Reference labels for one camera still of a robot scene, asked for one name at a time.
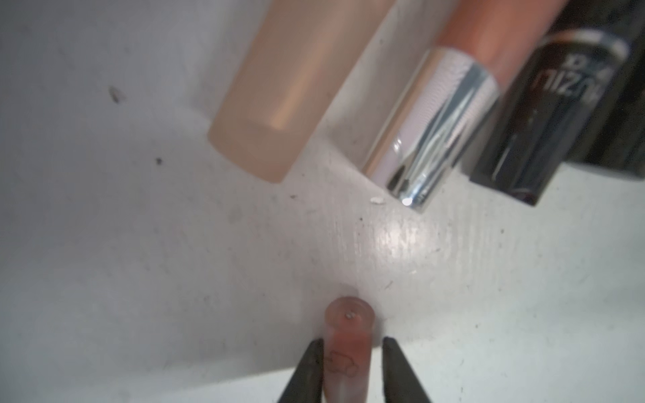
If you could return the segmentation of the clear pink lip gloss tube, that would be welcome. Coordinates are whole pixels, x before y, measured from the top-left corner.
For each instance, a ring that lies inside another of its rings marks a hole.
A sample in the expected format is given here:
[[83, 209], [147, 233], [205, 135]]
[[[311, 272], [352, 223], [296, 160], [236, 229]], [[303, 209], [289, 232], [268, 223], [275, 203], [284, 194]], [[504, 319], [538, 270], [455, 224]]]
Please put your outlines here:
[[358, 297], [341, 297], [325, 310], [324, 396], [327, 402], [367, 401], [373, 308]]

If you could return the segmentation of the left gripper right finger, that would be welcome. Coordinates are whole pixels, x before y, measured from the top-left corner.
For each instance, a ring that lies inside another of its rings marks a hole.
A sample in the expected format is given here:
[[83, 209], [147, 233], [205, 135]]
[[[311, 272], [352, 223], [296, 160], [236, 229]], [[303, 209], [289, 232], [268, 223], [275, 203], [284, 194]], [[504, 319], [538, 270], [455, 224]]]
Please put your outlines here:
[[431, 403], [396, 339], [384, 337], [381, 345], [383, 395], [386, 403]]

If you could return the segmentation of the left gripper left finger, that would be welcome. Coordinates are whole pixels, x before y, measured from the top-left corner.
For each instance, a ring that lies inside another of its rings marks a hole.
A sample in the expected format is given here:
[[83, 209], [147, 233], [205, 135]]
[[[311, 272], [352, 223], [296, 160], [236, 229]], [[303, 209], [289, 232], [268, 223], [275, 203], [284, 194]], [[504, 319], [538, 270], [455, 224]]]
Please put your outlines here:
[[320, 403], [324, 383], [324, 340], [314, 339], [298, 362], [278, 403]]

